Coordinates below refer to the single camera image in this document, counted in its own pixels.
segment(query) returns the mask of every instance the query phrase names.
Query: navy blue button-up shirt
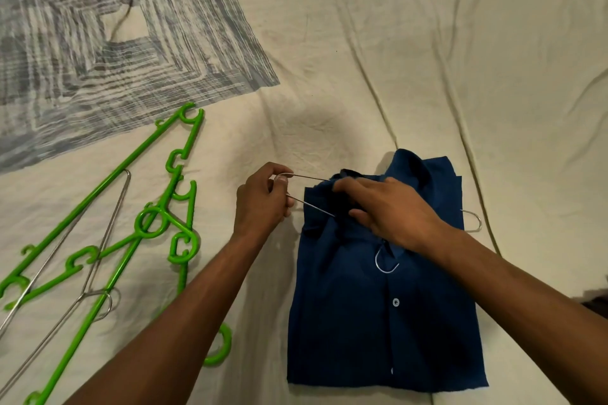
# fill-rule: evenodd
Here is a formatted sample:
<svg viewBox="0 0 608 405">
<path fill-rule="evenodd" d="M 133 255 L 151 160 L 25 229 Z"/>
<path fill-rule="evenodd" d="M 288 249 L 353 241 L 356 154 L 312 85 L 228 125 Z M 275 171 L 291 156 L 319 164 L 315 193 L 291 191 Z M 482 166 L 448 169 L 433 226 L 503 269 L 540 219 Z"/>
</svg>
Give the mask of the navy blue button-up shirt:
<svg viewBox="0 0 608 405">
<path fill-rule="evenodd" d="M 331 192 L 341 171 L 308 188 L 289 313 L 287 380 L 309 386 L 391 386 L 440 392 L 487 386 L 475 303 L 442 269 L 388 244 L 348 217 Z M 399 149 L 383 176 L 414 187 L 448 224 L 463 229 L 461 179 L 447 157 Z M 380 248 L 376 268 L 374 257 Z"/>
</svg>

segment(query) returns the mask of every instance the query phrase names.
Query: person's left arm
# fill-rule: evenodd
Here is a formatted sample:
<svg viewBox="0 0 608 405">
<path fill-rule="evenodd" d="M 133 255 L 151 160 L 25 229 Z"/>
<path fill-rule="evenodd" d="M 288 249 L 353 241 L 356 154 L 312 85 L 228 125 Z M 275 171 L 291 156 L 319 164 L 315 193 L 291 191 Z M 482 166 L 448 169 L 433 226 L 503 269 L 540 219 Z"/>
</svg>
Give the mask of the person's left arm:
<svg viewBox="0 0 608 405">
<path fill-rule="evenodd" d="M 292 171 L 267 163 L 237 191 L 226 246 L 160 316 L 96 372 L 66 405 L 185 404 L 228 309 L 272 230 L 289 215 Z"/>
</svg>

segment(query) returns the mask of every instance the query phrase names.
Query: green plastic ring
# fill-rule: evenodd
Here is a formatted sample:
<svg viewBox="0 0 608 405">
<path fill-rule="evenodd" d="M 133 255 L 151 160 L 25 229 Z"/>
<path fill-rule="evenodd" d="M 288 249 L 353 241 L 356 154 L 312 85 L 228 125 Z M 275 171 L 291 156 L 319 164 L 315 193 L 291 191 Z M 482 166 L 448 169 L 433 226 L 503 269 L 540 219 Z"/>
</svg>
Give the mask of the green plastic ring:
<svg viewBox="0 0 608 405">
<path fill-rule="evenodd" d="M 219 326 L 219 333 L 222 335 L 222 347 L 219 348 L 217 354 L 205 358 L 205 361 L 202 364 L 206 367 L 213 367 L 214 365 L 222 363 L 224 359 L 228 357 L 228 354 L 230 354 L 230 349 L 232 348 L 232 330 L 228 325 L 222 323 Z"/>
</svg>

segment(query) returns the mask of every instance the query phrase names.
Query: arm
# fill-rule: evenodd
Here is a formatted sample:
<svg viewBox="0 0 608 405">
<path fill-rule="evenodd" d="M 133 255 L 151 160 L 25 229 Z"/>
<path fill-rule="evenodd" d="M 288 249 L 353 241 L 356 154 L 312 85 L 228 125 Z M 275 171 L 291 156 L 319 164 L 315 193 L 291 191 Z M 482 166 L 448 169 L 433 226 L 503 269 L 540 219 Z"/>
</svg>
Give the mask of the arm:
<svg viewBox="0 0 608 405">
<path fill-rule="evenodd" d="M 521 346 L 571 403 L 608 404 L 608 321 L 443 222 L 416 191 L 388 178 L 334 185 L 364 209 L 376 235 L 444 268 Z"/>
<path fill-rule="evenodd" d="M 105 364 L 66 405 L 185 404 L 219 326 L 268 235 L 289 215 L 291 172 L 266 164 L 237 191 L 234 233 L 160 316 Z"/>
</svg>

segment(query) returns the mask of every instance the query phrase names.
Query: gray striped pattern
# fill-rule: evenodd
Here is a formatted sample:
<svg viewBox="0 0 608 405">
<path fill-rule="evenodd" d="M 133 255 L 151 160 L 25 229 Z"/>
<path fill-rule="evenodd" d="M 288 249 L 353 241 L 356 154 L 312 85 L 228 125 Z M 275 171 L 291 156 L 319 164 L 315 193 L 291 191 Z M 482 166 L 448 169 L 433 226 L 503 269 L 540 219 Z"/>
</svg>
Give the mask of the gray striped pattern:
<svg viewBox="0 0 608 405">
<path fill-rule="evenodd" d="M 278 84 L 237 0 L 0 0 L 0 48 L 0 172 Z"/>
</svg>

